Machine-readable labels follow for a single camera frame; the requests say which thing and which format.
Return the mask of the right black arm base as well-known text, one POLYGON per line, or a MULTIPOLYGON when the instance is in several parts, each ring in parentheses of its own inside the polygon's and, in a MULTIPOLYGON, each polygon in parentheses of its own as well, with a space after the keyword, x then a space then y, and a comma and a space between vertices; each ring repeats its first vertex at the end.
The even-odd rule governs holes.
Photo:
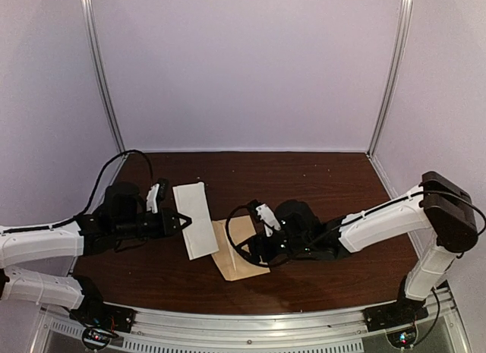
POLYGON ((424 319, 429 316, 424 304, 425 300, 412 300, 401 291, 394 302, 365 308, 363 315, 368 332, 391 329, 424 319))

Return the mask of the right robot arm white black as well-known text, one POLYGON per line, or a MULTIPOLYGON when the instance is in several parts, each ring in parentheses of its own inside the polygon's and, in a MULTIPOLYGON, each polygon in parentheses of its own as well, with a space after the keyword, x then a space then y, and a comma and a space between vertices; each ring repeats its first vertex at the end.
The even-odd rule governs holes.
POLYGON ((243 205, 264 230, 230 245, 253 266, 277 267, 290 260, 338 260, 373 244, 414 231, 429 231, 432 241, 402 279, 398 298, 385 313, 406 323, 424 306, 453 262, 470 251, 485 232, 476 225, 484 213, 470 195, 437 172, 405 194, 359 213, 321 222, 303 201, 287 200, 276 209, 252 200, 243 205))

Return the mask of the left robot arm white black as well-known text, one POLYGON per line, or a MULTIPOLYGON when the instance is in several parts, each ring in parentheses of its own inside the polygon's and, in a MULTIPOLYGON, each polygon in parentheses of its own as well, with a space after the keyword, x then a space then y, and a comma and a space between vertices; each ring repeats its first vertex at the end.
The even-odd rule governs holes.
POLYGON ((150 241, 181 232, 192 220, 159 205, 166 188, 167 181, 161 179, 142 197, 138 186, 123 181, 106 188, 103 202, 92 213, 82 212, 52 225, 3 227, 1 298, 78 310, 92 325, 103 325, 109 309, 89 279, 51 276, 19 266, 54 257, 121 252, 124 241, 150 241))

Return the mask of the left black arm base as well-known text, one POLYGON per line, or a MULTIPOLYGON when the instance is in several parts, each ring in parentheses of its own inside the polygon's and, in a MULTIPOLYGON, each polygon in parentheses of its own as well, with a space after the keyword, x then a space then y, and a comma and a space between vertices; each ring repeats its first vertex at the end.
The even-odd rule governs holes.
POLYGON ((85 276, 74 276, 80 285, 83 299, 80 306, 70 309, 70 317, 87 326, 95 326, 110 332, 130 333, 135 311, 127 307, 107 304, 94 282, 85 276))

